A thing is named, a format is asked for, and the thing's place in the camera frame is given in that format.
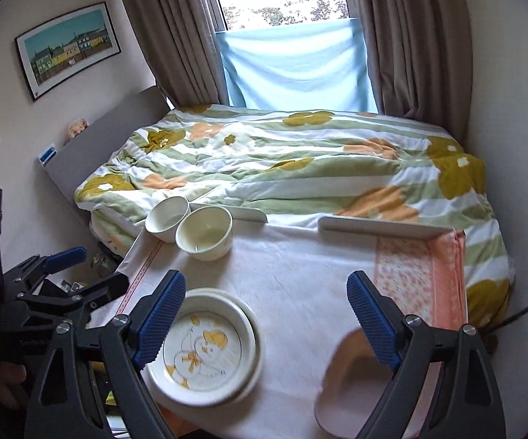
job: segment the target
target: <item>black device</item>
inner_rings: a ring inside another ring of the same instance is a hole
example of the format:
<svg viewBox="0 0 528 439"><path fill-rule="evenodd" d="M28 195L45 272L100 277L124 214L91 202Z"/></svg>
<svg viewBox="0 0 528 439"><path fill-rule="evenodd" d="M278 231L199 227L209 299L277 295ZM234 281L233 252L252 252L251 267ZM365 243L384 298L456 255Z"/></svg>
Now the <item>black device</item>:
<svg viewBox="0 0 528 439"><path fill-rule="evenodd" d="M87 287L50 287L46 275L82 259L82 248L34 256L1 274L0 359L44 356L26 411L26 439L111 438L90 361L105 364L118 408L133 439L174 439L141 377L152 362L185 295L184 277L170 270L129 315L86 329L90 313L126 293L117 273ZM35 295L48 286L51 295ZM357 439L400 439L430 363L440 374L420 439L504 439L502 403L488 354L471 325L429 327L403 315L362 271L350 275L347 296L377 359L393 374Z"/></svg>

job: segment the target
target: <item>floral comforter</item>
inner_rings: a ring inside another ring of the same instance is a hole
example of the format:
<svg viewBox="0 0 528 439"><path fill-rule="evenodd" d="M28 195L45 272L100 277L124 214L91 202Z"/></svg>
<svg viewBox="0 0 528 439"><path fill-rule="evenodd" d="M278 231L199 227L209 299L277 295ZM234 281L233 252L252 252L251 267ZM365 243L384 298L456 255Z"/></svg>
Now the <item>floral comforter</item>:
<svg viewBox="0 0 528 439"><path fill-rule="evenodd" d="M504 314L508 258L484 163L442 128L370 113L175 109L136 130L75 201L124 255L171 194L258 208L287 224L331 213L463 229L470 322Z"/></svg>

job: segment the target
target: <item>white wall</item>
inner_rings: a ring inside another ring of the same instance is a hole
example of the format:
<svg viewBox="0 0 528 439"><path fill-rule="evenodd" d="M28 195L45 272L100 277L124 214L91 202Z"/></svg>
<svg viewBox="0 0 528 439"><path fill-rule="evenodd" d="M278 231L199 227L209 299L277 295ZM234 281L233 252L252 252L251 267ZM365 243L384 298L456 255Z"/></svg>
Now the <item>white wall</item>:
<svg viewBox="0 0 528 439"><path fill-rule="evenodd" d="M50 18L106 1L122 53L61 83L33 102L14 39ZM50 143L61 147L67 125L94 121L123 98L154 84L121 0L2 0L0 3L0 188L2 262L7 269L34 254L83 245L95 248L87 227L36 161Z"/></svg>
<svg viewBox="0 0 528 439"><path fill-rule="evenodd" d="M528 0L467 0L474 50L469 148L486 162L516 287L509 313L528 305ZM528 431L528 315L499 331L494 366L508 437Z"/></svg>

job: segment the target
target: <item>cord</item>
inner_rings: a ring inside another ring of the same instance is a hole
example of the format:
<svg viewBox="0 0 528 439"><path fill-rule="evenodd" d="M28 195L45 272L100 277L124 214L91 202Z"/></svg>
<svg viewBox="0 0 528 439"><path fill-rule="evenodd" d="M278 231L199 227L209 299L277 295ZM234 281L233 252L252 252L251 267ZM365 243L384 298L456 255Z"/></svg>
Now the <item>cord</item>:
<svg viewBox="0 0 528 439"><path fill-rule="evenodd" d="M528 306L520 310L519 312L515 313L514 315L509 316L507 319L504 319L502 322L500 322L498 325L496 325L493 328L490 328L489 330L483 329L482 333L483 335L489 335L492 332L495 332L496 330L499 330L502 327L506 327L507 325L510 325L512 322L517 321L521 316L526 315L528 313Z"/></svg>

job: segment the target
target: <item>blue gripper pad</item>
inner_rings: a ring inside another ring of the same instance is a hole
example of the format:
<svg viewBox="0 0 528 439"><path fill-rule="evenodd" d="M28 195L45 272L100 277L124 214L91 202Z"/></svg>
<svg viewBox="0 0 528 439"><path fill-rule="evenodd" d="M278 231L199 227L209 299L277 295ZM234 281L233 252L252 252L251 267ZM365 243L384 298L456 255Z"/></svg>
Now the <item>blue gripper pad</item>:
<svg viewBox="0 0 528 439"><path fill-rule="evenodd" d="M396 371L401 364L397 351L397 334L360 274L366 277L363 272L356 271L347 278L347 299L378 361Z"/></svg>
<svg viewBox="0 0 528 439"><path fill-rule="evenodd" d="M175 272L138 331L137 351L132 361L139 369L156 359L178 309L185 299L185 278L180 272Z"/></svg>
<svg viewBox="0 0 528 439"><path fill-rule="evenodd" d="M66 251L48 256L42 262L42 272L54 274L69 267L76 266L87 260L87 250L84 247L73 247Z"/></svg>

